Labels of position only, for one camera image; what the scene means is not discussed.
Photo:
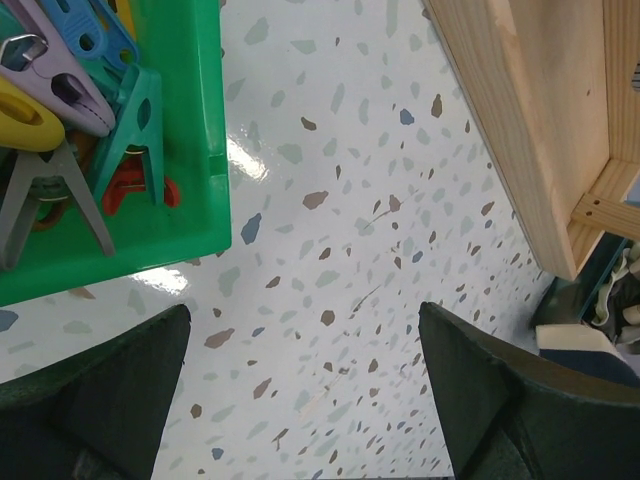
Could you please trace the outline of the purple clothes peg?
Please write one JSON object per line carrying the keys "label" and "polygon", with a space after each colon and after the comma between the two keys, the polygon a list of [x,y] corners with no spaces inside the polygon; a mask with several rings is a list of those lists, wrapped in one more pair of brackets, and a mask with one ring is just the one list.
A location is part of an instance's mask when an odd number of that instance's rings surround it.
{"label": "purple clothes peg", "polygon": [[2,41],[1,75],[76,128],[108,136],[111,107],[47,15],[34,1],[4,4],[24,32]]}

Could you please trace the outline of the grey clothes peg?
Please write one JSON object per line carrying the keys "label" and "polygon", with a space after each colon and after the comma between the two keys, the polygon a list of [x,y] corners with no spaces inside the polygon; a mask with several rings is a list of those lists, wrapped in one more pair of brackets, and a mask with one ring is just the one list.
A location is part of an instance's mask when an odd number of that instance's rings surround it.
{"label": "grey clothes peg", "polygon": [[68,141],[50,157],[19,150],[1,205],[1,269],[14,269],[44,203],[71,200],[83,216],[104,255],[115,254],[114,242]]}

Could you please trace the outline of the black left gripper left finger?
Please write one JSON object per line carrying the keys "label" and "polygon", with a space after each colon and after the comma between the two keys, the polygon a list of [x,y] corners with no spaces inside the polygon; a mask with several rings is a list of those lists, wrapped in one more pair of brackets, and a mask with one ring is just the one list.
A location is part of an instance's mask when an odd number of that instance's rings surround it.
{"label": "black left gripper left finger", "polygon": [[178,304],[2,383],[2,478],[150,478],[190,331]]}

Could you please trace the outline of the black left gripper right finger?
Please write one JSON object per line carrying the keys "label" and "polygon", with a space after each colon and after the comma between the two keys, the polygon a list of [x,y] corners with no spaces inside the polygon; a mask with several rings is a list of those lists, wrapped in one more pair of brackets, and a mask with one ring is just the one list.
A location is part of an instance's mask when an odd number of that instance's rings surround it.
{"label": "black left gripper right finger", "polygon": [[456,478],[638,478],[639,387],[555,364],[433,302],[419,317]]}

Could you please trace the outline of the yellow clothes peg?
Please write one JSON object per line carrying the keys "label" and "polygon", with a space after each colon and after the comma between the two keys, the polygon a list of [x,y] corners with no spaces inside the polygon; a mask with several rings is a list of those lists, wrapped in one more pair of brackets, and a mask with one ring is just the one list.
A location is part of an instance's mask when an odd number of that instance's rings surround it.
{"label": "yellow clothes peg", "polygon": [[51,111],[4,77],[0,89],[2,147],[48,152],[63,142],[64,127]]}

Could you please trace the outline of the navy underwear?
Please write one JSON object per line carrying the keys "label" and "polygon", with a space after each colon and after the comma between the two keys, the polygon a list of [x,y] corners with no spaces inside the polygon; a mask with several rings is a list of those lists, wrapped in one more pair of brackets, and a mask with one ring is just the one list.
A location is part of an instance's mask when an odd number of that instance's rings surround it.
{"label": "navy underwear", "polygon": [[538,325],[535,337],[541,358],[601,380],[639,387],[639,375],[599,330],[584,324]]}

